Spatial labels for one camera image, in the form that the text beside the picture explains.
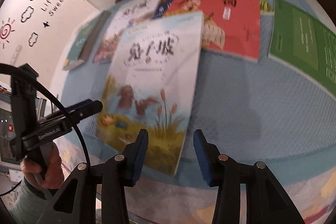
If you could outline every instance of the white book cover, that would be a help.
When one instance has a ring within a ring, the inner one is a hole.
[[[189,124],[203,18],[188,13],[125,30],[101,99],[97,137],[122,152],[147,129],[145,165],[170,176]]]
[[[93,63],[111,61],[123,31],[150,21],[160,0],[132,0],[120,7],[106,30]]]

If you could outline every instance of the book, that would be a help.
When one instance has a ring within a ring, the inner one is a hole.
[[[96,136],[118,151],[149,133],[144,164],[174,176],[189,124],[202,13],[152,20],[123,32],[110,65]]]
[[[260,15],[274,16],[274,10],[267,0],[259,0]]]
[[[202,11],[202,48],[258,61],[259,0],[173,0],[164,17]]]
[[[336,35],[315,17],[284,0],[275,0],[268,56],[336,99]]]
[[[106,30],[93,63],[111,61],[123,31],[152,19],[160,0],[132,0],[120,7]]]
[[[167,9],[171,6],[173,0],[160,0],[160,3],[157,7],[157,10],[154,14],[153,19],[161,18],[163,17],[164,13],[167,11]]]
[[[80,29],[64,62],[63,70],[72,70],[88,60],[97,37],[110,15],[111,12],[105,10]]]

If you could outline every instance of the green book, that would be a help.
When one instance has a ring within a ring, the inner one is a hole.
[[[98,35],[110,15],[110,11],[105,10],[79,30],[64,62],[63,70],[72,70],[88,60]]]
[[[275,0],[269,58],[296,70],[336,99],[336,35],[284,0]]]

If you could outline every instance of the white wall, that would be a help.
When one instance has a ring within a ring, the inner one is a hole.
[[[70,35],[94,12],[96,9],[85,0],[5,0],[0,8],[0,62],[10,63],[17,45],[21,45],[15,66],[29,63],[39,73],[39,82],[49,88]],[[0,75],[5,84],[9,79]]]

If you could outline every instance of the metal screw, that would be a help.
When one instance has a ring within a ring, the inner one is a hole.
[[[78,170],[85,170],[86,169],[86,164],[79,164],[77,168],[78,168]]]
[[[124,158],[125,158],[124,155],[119,154],[119,155],[116,155],[116,156],[114,157],[114,160],[115,160],[115,161],[122,161]]]
[[[262,161],[257,162],[257,167],[260,169],[264,169],[266,167],[266,164],[264,164]]]
[[[229,157],[225,154],[220,154],[218,156],[218,159],[221,160],[221,161],[227,161],[229,159]]]

